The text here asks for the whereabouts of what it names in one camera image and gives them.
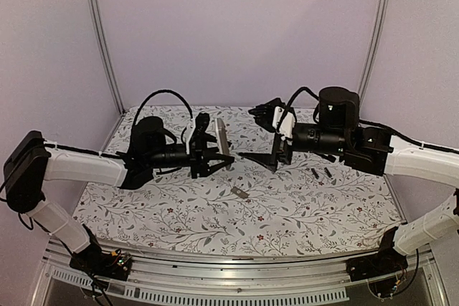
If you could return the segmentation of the grey remote battery cover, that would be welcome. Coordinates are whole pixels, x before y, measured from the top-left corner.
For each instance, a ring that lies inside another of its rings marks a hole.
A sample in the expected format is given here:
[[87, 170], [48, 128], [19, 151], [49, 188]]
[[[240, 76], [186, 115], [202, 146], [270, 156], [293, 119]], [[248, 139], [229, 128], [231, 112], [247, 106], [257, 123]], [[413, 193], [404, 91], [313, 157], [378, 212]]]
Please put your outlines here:
[[241, 198], [241, 199], [248, 199], [249, 198], [249, 194], [246, 191], [243, 191], [238, 187], [233, 187], [231, 189], [231, 192], [234, 195], [236, 195], [237, 197]]

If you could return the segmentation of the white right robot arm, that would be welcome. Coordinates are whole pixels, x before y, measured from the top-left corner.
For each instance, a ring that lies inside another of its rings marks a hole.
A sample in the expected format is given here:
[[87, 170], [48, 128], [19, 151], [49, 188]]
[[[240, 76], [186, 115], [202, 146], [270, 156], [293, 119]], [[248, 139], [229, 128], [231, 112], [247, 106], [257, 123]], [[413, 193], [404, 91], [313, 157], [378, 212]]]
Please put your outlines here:
[[[455, 191], [455, 184], [422, 175], [372, 175], [309, 152], [294, 152], [291, 162], [275, 171], [246, 158], [247, 153], [271, 154], [275, 139], [254, 121], [251, 109], [294, 97], [298, 120], [310, 123], [318, 96], [317, 89], [297, 87], [278, 94], [262, 88], [247, 92], [242, 102], [247, 122], [238, 126], [238, 163], [251, 181], [245, 190], [251, 194], [247, 207], [252, 220], [264, 224], [244, 241], [252, 254], [372, 252], [386, 230], [420, 218]], [[388, 125], [406, 140], [458, 147], [458, 100], [450, 93], [370, 88], [359, 114], [366, 125]], [[261, 188], [259, 196], [252, 194], [256, 188]]]

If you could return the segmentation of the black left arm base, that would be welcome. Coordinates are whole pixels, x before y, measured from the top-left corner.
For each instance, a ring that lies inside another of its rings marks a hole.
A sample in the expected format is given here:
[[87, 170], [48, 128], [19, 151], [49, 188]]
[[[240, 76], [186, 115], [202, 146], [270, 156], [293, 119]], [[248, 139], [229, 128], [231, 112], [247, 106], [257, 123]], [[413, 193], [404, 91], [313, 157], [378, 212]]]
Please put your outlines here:
[[93, 277], [126, 281], [131, 272], [132, 256], [121, 249], [110, 253], [104, 252], [91, 230], [84, 224], [83, 228], [89, 235], [90, 245], [80, 253], [72, 253], [70, 267]]

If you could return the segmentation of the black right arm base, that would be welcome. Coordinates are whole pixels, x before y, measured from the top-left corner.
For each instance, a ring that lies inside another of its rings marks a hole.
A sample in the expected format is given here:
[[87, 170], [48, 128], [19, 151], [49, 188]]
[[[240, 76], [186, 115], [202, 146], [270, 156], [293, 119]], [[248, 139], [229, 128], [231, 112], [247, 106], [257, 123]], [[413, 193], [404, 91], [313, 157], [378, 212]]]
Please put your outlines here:
[[396, 272], [402, 273], [401, 277], [391, 276], [388, 279], [369, 283], [370, 292], [380, 299], [394, 297], [397, 294], [408, 268], [406, 256], [394, 249], [396, 230], [398, 230], [397, 226], [384, 233], [376, 253], [346, 260], [346, 272], [352, 282]]

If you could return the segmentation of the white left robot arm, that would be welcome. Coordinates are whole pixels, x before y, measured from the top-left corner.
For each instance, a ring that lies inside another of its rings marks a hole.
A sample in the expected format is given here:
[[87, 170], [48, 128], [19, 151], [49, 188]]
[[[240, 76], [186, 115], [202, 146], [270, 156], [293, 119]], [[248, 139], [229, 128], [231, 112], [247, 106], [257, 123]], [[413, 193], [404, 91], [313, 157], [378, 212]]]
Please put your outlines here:
[[57, 237], [92, 273], [102, 272], [104, 253], [97, 250], [87, 229], [46, 193], [55, 182], [99, 183], [122, 190], [138, 190], [161, 175], [188, 168], [192, 178], [206, 178], [234, 162], [226, 135], [209, 134], [208, 115], [190, 120], [186, 137], [179, 141], [157, 116], [134, 122], [125, 153], [101, 153], [58, 145], [31, 131], [4, 164], [5, 201]]

